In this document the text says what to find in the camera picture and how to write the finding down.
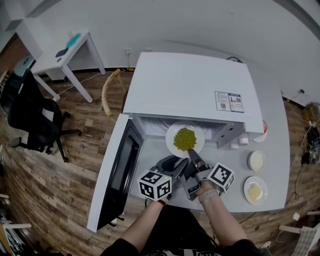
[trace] small bowl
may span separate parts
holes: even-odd
[[[259,150],[253,151],[248,158],[248,166],[255,172],[261,172],[266,165],[266,157]]]

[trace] white table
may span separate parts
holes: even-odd
[[[78,89],[78,91],[82,94],[82,96],[91,103],[93,101],[92,97],[89,95],[89,93],[86,91],[86,89],[82,86],[82,84],[78,81],[78,79],[75,77],[73,72],[68,67],[68,63],[71,60],[71,58],[76,54],[76,52],[79,50],[79,48],[84,44],[87,43],[87,46],[93,56],[93,59],[95,60],[101,74],[105,74],[105,67],[99,57],[99,54],[96,50],[96,47],[90,37],[90,34],[88,31],[81,31],[81,36],[77,39],[76,43],[71,46],[65,55],[56,57],[56,54],[66,48],[66,44],[68,42],[68,38],[65,40],[60,40],[52,45],[50,45],[47,50],[40,56],[40,58],[36,61],[36,63],[33,65],[31,72],[34,75],[34,78],[39,82],[41,86],[43,86],[44,89],[46,89],[53,97],[55,97],[57,100],[60,100],[60,96],[55,93],[39,76],[38,74],[54,70],[54,69],[61,69],[64,74],[69,78],[70,82]]]
[[[218,51],[177,43],[164,43],[160,46],[154,46],[153,51],[197,54],[222,59],[230,57],[230,55]],[[262,118],[268,125],[268,135],[262,143],[250,141],[249,145],[241,146],[237,150],[231,150],[228,146],[218,149],[214,142],[206,141],[199,155],[212,167],[217,162],[220,162],[234,171],[234,182],[227,193],[221,196],[230,212],[246,213],[281,209],[285,206],[288,191],[290,144],[287,117],[280,87],[267,70],[259,67],[256,63],[245,59],[243,61],[247,64],[251,74]],[[250,170],[247,164],[250,152],[255,150],[262,151],[266,157],[266,166],[261,172]],[[130,189],[131,195],[142,198],[139,193],[137,178],[144,170],[151,168],[160,159],[169,155],[171,153],[166,146],[165,140],[148,137],[143,142],[140,159]],[[268,196],[262,205],[252,205],[244,196],[244,182],[250,176],[261,177],[268,187]],[[188,200],[183,187],[180,187],[175,192],[169,204],[194,210],[203,210],[198,199],[194,201]]]

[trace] black chair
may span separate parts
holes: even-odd
[[[65,157],[60,136],[66,134],[82,135],[81,130],[62,130],[65,118],[70,118],[70,114],[63,115],[58,104],[52,100],[44,98],[39,90],[37,82],[29,69],[23,77],[12,74],[4,85],[0,96],[0,105],[7,113],[8,124],[29,133],[27,144],[21,142],[21,137],[17,137],[10,142],[12,148],[23,147],[28,150],[50,154],[53,143],[56,141],[63,161],[68,162]],[[43,111],[53,112],[53,119],[49,120],[43,115]]]

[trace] watch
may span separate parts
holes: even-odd
[[[202,203],[204,200],[209,199],[214,195],[218,195],[215,188],[207,190],[206,192],[198,196],[199,202]]]

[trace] person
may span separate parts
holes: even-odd
[[[196,195],[200,196],[199,201],[220,246],[188,209],[151,201],[142,215],[101,256],[261,255],[228,212],[211,181],[202,181]]]

